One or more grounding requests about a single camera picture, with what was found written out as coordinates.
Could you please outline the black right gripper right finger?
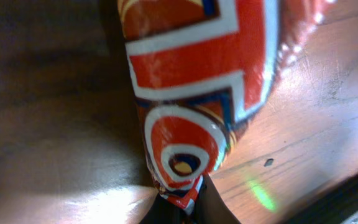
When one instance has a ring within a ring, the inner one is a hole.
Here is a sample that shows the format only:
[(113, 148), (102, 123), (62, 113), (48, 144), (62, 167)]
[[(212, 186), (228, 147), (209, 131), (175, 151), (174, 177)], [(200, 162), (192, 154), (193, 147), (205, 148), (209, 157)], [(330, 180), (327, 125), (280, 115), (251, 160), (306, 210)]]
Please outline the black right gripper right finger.
[(200, 224), (240, 224), (222, 200), (209, 175), (203, 176), (194, 216)]

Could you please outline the orange brown candy bar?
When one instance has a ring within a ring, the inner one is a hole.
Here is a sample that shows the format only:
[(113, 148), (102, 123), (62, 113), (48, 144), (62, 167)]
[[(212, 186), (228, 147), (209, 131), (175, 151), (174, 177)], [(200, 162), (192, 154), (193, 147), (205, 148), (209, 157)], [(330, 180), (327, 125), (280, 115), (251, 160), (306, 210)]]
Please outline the orange brown candy bar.
[(332, 0), (118, 0), (147, 165), (192, 213)]

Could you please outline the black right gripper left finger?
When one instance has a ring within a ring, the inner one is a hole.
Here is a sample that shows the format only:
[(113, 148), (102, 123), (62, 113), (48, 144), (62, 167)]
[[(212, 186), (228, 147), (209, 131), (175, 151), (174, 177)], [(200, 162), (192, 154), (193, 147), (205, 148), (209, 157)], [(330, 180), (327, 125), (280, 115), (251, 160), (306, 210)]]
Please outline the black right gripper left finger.
[(183, 210), (157, 195), (150, 210), (139, 222), (140, 224), (182, 224), (184, 221)]

